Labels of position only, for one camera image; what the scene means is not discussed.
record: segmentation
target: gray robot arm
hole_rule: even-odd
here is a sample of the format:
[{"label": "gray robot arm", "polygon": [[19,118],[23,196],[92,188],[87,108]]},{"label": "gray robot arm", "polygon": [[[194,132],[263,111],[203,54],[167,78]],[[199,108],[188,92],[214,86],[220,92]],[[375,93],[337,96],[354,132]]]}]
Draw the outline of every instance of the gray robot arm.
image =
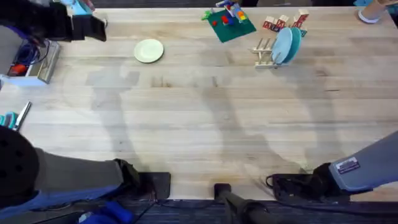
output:
[{"label": "gray robot arm", "polygon": [[313,174],[273,174],[277,200],[346,202],[349,196],[398,181],[398,131],[351,156],[317,167]]},{"label": "gray robot arm", "polygon": [[398,181],[398,131],[329,166],[341,190],[362,192]]}]

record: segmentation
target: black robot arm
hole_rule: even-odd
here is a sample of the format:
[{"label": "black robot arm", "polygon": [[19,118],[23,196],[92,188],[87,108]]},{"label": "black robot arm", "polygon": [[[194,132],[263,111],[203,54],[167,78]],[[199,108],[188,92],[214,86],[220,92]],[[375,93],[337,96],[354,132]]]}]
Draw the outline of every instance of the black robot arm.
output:
[{"label": "black robot arm", "polygon": [[70,42],[92,37],[106,41],[103,21],[92,15],[70,17],[66,6],[57,2],[43,6],[28,0],[1,1],[0,25],[39,45],[44,39]]}]

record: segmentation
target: blue plate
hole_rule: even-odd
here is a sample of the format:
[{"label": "blue plate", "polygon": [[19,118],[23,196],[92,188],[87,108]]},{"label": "blue plate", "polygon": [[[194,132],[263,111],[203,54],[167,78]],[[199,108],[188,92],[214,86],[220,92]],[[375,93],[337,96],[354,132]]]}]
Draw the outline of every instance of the blue plate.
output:
[{"label": "blue plate", "polygon": [[283,61],[283,63],[288,63],[290,62],[296,53],[299,51],[300,44],[301,44],[301,31],[297,27],[293,27],[292,29],[292,34],[293,34],[293,41],[292,41],[292,46],[290,47],[290,51],[287,54],[287,57]]},{"label": "blue plate", "polygon": [[276,36],[276,42],[272,47],[272,59],[275,63],[282,63],[289,54],[290,47],[292,46],[292,36],[292,31],[288,27],[279,31]]}]

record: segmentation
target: green mat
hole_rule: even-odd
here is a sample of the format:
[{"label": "green mat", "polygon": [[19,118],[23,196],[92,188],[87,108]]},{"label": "green mat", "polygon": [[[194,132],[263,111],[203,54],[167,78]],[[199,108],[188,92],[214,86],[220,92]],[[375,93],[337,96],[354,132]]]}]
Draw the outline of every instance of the green mat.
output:
[{"label": "green mat", "polygon": [[[256,31],[256,28],[249,19],[248,22],[239,23],[238,19],[233,17],[232,19],[234,24],[230,26],[224,26],[221,16],[224,16],[227,13],[229,13],[227,10],[222,10],[220,12],[213,13],[208,18],[210,26],[212,26],[214,32],[216,32],[217,37],[222,43]],[[217,26],[214,27],[212,25],[213,21],[217,22]]]}]

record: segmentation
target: black cable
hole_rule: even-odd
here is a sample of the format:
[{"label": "black cable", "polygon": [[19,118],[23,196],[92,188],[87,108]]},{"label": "black cable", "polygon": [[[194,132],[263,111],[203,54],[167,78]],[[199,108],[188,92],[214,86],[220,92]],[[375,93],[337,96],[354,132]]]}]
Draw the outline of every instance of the black cable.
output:
[{"label": "black cable", "polygon": [[[269,187],[272,190],[273,186],[268,183],[268,180],[270,178],[272,178],[272,175],[269,175],[266,177],[266,185],[267,185],[267,187]],[[280,200],[277,200],[276,198],[275,198],[275,202],[280,205],[283,205],[285,207],[309,210],[309,211],[314,211],[314,212],[342,213],[342,214],[359,215],[359,216],[365,216],[365,217],[385,217],[385,216],[398,217],[398,213],[393,213],[393,212],[357,212],[357,211],[351,211],[351,210],[341,210],[341,209],[331,209],[331,208],[315,208],[315,207],[310,207],[310,206],[305,206],[305,205],[294,205],[294,204],[287,203],[287,202],[281,202]]]},{"label": "black cable", "polygon": [[147,208],[145,208],[144,211],[142,211],[141,214],[139,214],[139,215],[137,216],[137,218],[134,219],[134,221],[133,221],[131,224],[137,223],[138,220],[139,220],[141,217],[143,217],[143,216],[145,215],[145,213],[147,213],[155,204],[156,204],[156,202],[150,204]]},{"label": "black cable", "polygon": [[155,203],[161,207],[167,207],[167,208],[176,208],[176,209],[187,209],[187,210],[195,210],[195,209],[206,209],[211,207],[212,205],[215,204],[215,201],[211,201],[211,203],[204,205],[204,206],[199,206],[199,207],[181,207],[181,206],[173,206],[173,205],[165,205],[166,203],[170,202],[170,201],[166,201],[164,203],[160,203],[159,200],[157,199],[157,193],[156,193],[156,189],[155,186],[153,186],[152,184],[152,194],[154,196],[155,199]]},{"label": "black cable", "polygon": [[170,201],[166,201],[165,203],[160,203],[158,200],[156,201],[156,204],[161,206],[161,207],[167,207],[167,208],[176,208],[176,209],[187,209],[187,210],[196,210],[196,209],[206,209],[211,207],[212,205],[215,204],[214,201],[211,201],[209,204],[203,205],[203,206],[197,206],[197,207],[182,207],[182,206],[174,206],[174,205],[165,205]]},{"label": "black cable", "polygon": [[45,52],[45,55],[42,58],[40,58],[39,47],[37,45],[34,45],[34,44],[28,42],[19,47],[16,58],[14,60],[14,63],[25,65],[25,66],[40,63],[49,54],[50,45],[51,45],[50,41],[47,40],[47,50]]}]

